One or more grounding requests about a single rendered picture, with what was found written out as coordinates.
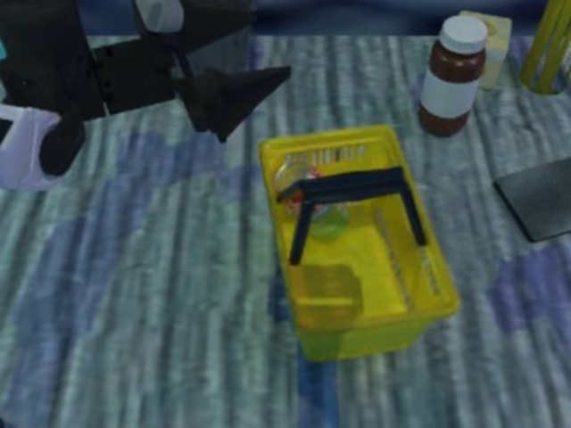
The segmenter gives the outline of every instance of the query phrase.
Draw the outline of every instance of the yellow plastic container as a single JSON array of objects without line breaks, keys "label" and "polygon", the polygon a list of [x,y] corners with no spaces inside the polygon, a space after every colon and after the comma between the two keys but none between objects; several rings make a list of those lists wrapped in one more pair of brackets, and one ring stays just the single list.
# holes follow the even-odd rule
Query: yellow plastic container
[{"label": "yellow plastic container", "polygon": [[[401,350],[458,309],[450,272],[390,127],[276,138],[260,145],[260,158],[294,327],[307,359]],[[301,263],[292,266],[296,218],[277,203],[275,176],[298,160],[322,176],[402,167],[427,245],[417,244],[401,198],[392,194],[347,203],[344,230],[333,241],[309,233]]]}]

